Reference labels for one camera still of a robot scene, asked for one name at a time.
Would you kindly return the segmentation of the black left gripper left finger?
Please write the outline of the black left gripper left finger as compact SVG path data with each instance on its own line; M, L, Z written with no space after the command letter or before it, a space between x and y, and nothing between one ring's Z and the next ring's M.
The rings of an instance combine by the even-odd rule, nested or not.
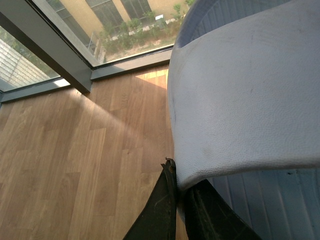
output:
M125 240L174 240L177 219L176 164L167 158L160 176Z

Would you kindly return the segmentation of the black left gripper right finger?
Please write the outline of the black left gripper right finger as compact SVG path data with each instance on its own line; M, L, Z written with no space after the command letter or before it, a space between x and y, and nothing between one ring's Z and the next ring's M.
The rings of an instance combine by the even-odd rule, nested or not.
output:
M259 240L208 180L189 188L183 198L185 228L190 240Z

